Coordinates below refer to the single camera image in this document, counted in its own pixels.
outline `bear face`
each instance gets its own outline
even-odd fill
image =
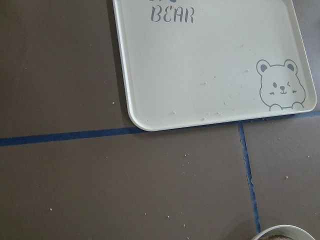
[[[294,61],[288,59],[283,65],[270,65],[266,60],[260,60],[256,70],[261,76],[260,97],[269,111],[273,106],[282,110],[292,109],[295,104],[303,107],[306,91],[297,76]]]

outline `cartoon bear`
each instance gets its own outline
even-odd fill
[[[294,61],[288,59],[283,65],[270,65],[266,60],[260,60],[256,70],[261,76],[260,97],[269,111],[274,106],[281,110],[293,109],[294,105],[304,107],[306,91],[297,76]]]

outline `bear ear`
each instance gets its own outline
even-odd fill
[[[256,64],[256,70],[258,71],[258,73],[262,76],[264,74],[264,72],[270,68],[270,64],[266,61],[266,60],[260,60],[258,61],[258,63]]]
[[[284,62],[284,67],[288,68],[289,70],[294,72],[294,74],[297,74],[297,72],[298,72],[297,64],[294,61],[290,60],[290,59],[288,59],[288,60],[286,60]]]

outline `blue line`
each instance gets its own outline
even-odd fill
[[[221,122],[221,123],[215,123],[215,124],[209,124],[209,125],[186,127],[185,129],[256,123],[256,122],[265,122],[265,121],[276,121],[281,119],[299,119],[299,118],[309,118],[309,117],[320,117],[320,111],[312,111],[312,112],[299,113],[294,115],[256,118],[256,119],[249,119],[249,120],[242,120],[242,121]],[[0,138],[0,147],[24,145],[24,144],[38,144],[38,143],[47,143],[47,142],[56,142],[56,141],[67,141],[67,140],[76,140],[76,139],[110,137],[110,136],[128,135],[128,134],[139,134],[139,133],[145,133],[145,132],[146,131],[141,130],[138,127],[127,127],[127,128],[91,130],[91,131],[54,133],[54,134],[34,135],[34,136],[18,136],[18,137]]]
[[[24,145],[24,144],[38,144],[56,141],[67,141],[75,139],[89,139],[89,138],[100,138],[118,135],[138,134],[144,133],[138,127],[127,127],[127,128],[114,128],[104,130],[91,130],[91,131],[78,131],[78,132],[67,132],[67,133],[56,133],[46,135],[35,135],[35,136],[19,136],[10,138],[1,138],[0,147],[13,146],[13,145]]]
[[[254,214],[255,229],[256,229],[256,233],[258,234],[261,232],[260,219],[259,219],[254,183],[252,182],[252,173],[251,173],[251,168],[250,168],[250,160],[249,160],[249,155],[248,155],[245,130],[244,130],[244,125],[242,122],[239,122],[238,128],[239,128],[239,133],[240,133],[240,138],[241,138],[241,143],[242,143],[243,159],[244,159],[244,164],[245,164],[245,169],[246,169],[246,176],[248,179],[248,185],[249,185],[249,190],[250,190],[250,196],[251,196],[251,202],[252,202],[252,208],[253,208],[253,214]]]

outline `rectangular tray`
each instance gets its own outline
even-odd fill
[[[292,0],[113,0],[128,113],[159,131],[309,112]]]

